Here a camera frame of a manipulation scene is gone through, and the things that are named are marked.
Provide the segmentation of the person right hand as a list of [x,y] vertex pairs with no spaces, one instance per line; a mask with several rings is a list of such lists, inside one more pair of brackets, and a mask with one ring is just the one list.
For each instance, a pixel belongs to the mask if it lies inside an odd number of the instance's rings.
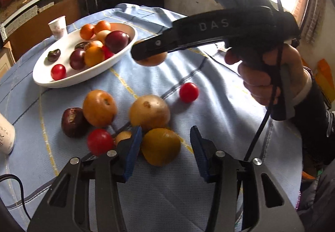
[[[261,105],[268,106],[270,103],[272,85],[270,76],[263,71],[254,70],[246,65],[246,62],[239,58],[231,48],[226,52],[225,62],[233,65],[241,62],[238,66],[238,73],[243,79],[244,86],[249,90],[252,97]],[[289,67],[290,93],[293,105],[301,103],[312,87],[310,73],[303,68],[299,52],[287,44],[283,45],[282,65]]]

